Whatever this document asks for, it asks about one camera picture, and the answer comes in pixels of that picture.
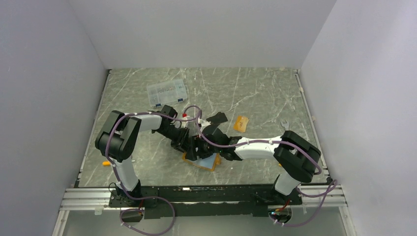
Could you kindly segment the orange leather card holder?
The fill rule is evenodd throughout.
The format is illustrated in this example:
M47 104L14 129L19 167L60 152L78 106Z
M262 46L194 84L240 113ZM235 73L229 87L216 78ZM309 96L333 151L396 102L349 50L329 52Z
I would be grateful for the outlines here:
M213 155L211 155L208 158L205 159L198 159L196 161L190 161L188 159L185 158L186 154L184 153L182 155L182 160L185 161L186 163L193 165L195 167L207 170L207 171L211 171L213 172L215 170L215 167L217 165L221 164L221 158L220 155L218 153L214 153Z

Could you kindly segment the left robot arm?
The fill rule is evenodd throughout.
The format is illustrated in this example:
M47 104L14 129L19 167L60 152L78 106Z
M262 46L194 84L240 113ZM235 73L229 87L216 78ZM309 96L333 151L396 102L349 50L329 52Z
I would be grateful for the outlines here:
M117 191L130 207L136 206L142 197L141 183L132 164L132 153L140 132L159 133L172 141L174 149L185 152L188 147L187 124L193 118L168 105L160 111L141 113L110 112L95 139L95 148L108 159L117 178Z

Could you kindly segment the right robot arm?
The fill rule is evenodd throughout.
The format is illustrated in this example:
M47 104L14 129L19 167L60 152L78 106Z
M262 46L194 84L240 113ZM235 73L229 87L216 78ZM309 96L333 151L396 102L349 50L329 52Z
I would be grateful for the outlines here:
M250 139L227 136L218 127L209 125L199 135L190 138L185 157L197 161L209 158L215 153L229 161L277 161L284 168L284 173L278 175L271 190L271 198L277 204L285 203L298 185L310 183L314 175L322 172L318 164L321 151L290 130L273 138Z

